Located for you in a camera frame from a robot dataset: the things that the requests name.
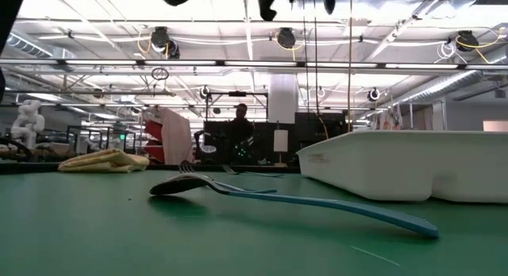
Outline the black partition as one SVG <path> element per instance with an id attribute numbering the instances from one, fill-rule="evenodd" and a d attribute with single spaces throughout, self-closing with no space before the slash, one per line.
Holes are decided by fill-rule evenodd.
<path id="1" fill-rule="evenodd" d="M 343 113 L 296 113 L 295 140 L 302 149 L 342 134 L 348 130 Z"/>

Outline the black table frame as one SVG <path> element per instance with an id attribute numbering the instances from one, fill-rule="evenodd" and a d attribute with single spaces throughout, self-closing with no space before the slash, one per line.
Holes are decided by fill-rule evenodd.
<path id="1" fill-rule="evenodd" d="M 0 174 L 28 174 L 57 172 L 58 163 L 0 163 Z M 225 172 L 225 165 L 191 165 L 194 171 Z M 148 165 L 147 171 L 177 171 L 178 165 Z M 273 166 L 229 166 L 234 172 L 254 172 L 267 174 L 300 174 L 298 167 Z"/>

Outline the silver ventilation duct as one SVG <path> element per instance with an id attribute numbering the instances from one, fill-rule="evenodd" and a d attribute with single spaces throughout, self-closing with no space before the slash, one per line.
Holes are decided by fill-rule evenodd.
<path id="1" fill-rule="evenodd" d="M 435 78 L 395 98 L 392 102 L 385 103 L 383 107 L 393 107 L 409 102 L 432 100 L 435 97 L 439 98 L 449 92 L 474 85 L 483 80 L 486 75 L 504 73 L 508 74 L 508 67 L 504 67 L 501 70 L 463 71 L 447 77 Z"/>

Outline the white robot figure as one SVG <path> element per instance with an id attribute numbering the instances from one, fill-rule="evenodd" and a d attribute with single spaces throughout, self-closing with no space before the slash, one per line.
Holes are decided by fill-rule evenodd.
<path id="1" fill-rule="evenodd" d="M 39 114 L 41 101 L 39 100 L 25 100 L 22 105 L 18 107 L 17 119 L 11 127 L 11 136 L 14 139 L 23 138 L 24 145 L 28 149 L 33 149 L 37 133 L 44 130 L 45 119 Z"/>

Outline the green table mat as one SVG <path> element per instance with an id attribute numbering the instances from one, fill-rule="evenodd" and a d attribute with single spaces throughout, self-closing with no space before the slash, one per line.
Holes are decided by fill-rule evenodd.
<path id="1" fill-rule="evenodd" d="M 0 276 L 508 276 L 508 205 L 394 203 L 430 240 L 335 209 L 150 189 L 167 171 L 0 175 Z"/>

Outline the red cart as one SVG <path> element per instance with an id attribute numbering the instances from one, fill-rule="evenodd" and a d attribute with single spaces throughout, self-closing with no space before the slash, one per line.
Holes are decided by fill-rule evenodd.
<path id="1" fill-rule="evenodd" d="M 158 163 L 165 163 L 164 147 L 162 142 L 162 124 L 148 120 L 144 124 L 144 132 L 150 135 L 148 142 L 144 146 L 144 150 L 148 155 Z"/>

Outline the person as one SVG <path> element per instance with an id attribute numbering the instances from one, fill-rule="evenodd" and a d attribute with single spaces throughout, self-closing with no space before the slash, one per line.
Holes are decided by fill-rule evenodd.
<path id="1" fill-rule="evenodd" d="M 229 163 L 235 162 L 235 147 L 250 138 L 254 133 L 254 126 L 245 116 L 248 107 L 240 103 L 236 107 L 236 116 L 228 122 L 227 139 Z"/>

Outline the white paper sign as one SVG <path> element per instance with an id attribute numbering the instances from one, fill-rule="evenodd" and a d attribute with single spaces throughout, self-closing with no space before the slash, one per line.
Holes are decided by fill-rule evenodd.
<path id="1" fill-rule="evenodd" d="M 288 152 L 288 131 L 285 129 L 276 129 L 273 139 L 274 152 Z"/>

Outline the pink draped cloth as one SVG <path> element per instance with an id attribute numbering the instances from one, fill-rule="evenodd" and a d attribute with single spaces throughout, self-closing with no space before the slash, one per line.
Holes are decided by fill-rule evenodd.
<path id="1" fill-rule="evenodd" d="M 179 165 L 194 160 L 190 122 L 170 109 L 161 109 L 161 136 L 166 165 Z"/>

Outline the teal-handled fork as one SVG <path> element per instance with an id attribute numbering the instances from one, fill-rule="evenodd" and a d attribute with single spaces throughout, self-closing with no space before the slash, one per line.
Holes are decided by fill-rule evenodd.
<path id="1" fill-rule="evenodd" d="M 238 174 L 238 172 L 234 171 L 229 165 L 222 165 L 221 166 L 226 173 L 228 174 Z M 194 168 L 191 166 L 188 162 L 183 162 L 179 165 L 179 172 L 180 173 L 194 173 Z M 250 189 L 244 189 L 236 186 L 231 186 L 226 183 L 222 182 L 216 182 L 216 185 L 221 187 L 225 190 L 232 190 L 236 192 L 244 192 L 244 193 L 257 193 L 257 194 L 269 194 L 269 193 L 276 193 L 276 189 L 265 189 L 265 190 L 250 190 Z"/>

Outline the black shelf frame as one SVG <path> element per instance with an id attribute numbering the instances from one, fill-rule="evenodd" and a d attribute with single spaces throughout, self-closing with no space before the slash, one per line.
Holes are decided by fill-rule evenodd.
<path id="1" fill-rule="evenodd" d="M 135 153 L 137 149 L 134 131 L 111 126 L 70 125 L 65 132 L 65 141 L 77 155 L 111 148 Z"/>

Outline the black workstation frame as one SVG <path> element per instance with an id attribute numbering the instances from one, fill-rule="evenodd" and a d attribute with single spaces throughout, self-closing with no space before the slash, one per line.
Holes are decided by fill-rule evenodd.
<path id="1" fill-rule="evenodd" d="M 232 121 L 235 118 L 236 107 L 238 104 L 243 102 L 240 102 L 237 105 L 233 106 L 233 109 L 235 110 L 235 115 L 232 119 L 226 121 L 212 121 L 210 119 L 210 110 L 213 109 L 217 111 L 217 108 L 213 107 L 213 103 L 217 102 L 224 95 L 227 95 L 230 98 L 246 98 L 246 97 L 258 98 L 259 96 L 261 96 L 261 94 L 259 93 L 245 92 L 240 90 L 229 91 L 227 93 L 209 92 L 209 98 L 205 100 L 206 117 L 204 120 L 204 133 L 203 133 L 204 141 L 206 145 L 213 145 L 217 148 L 217 158 L 219 163 L 228 165 L 254 165 L 256 163 L 255 123 L 252 121 L 250 122 L 252 122 L 254 126 L 253 135 L 235 147 L 235 157 L 236 157 L 235 162 L 229 163 L 229 155 L 228 155 L 229 146 L 227 139 L 228 122 Z"/>

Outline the teal-handled spoon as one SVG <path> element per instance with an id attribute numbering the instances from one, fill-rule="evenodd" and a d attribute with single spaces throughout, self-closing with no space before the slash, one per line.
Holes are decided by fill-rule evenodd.
<path id="1" fill-rule="evenodd" d="M 219 194 L 230 197 L 337 209 L 393 224 L 432 239 L 437 239 L 439 237 L 436 225 L 431 224 L 425 219 L 391 209 L 384 209 L 374 205 L 365 205 L 351 201 L 279 195 L 274 194 L 275 190 L 245 190 L 225 183 L 216 182 L 211 177 L 199 173 L 180 173 L 171 176 L 166 181 L 153 186 L 149 193 L 154 196 L 179 194 L 199 187 L 209 187 Z"/>

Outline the white plastic cutlery tray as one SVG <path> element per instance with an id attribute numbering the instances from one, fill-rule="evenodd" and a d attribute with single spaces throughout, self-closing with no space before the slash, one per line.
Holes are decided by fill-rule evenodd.
<path id="1" fill-rule="evenodd" d="M 508 203 L 508 132 L 359 131 L 297 155 L 305 176 L 371 200 Z"/>

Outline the long ceiling light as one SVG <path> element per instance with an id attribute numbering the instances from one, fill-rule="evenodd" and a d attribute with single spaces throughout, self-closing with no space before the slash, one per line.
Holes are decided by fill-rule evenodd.
<path id="1" fill-rule="evenodd" d="M 457 64 L 439 64 L 439 63 L 387 63 L 385 68 L 396 69 L 457 69 Z"/>
<path id="2" fill-rule="evenodd" d="M 224 65 L 227 67 L 296 67 L 296 62 L 277 62 L 277 61 L 225 61 Z"/>
<path id="3" fill-rule="evenodd" d="M 332 63 L 332 62 L 308 62 L 307 67 L 326 67 L 326 68 L 377 68 L 377 63 Z"/>
<path id="4" fill-rule="evenodd" d="M 144 63 L 149 66 L 216 66 L 214 60 L 145 60 Z"/>
<path id="5" fill-rule="evenodd" d="M 114 60 L 105 60 L 105 59 L 67 59 L 65 60 L 66 64 L 70 65 L 109 65 L 109 66 L 131 66 L 137 65 L 136 60 L 128 60 L 128 59 L 114 59 Z"/>

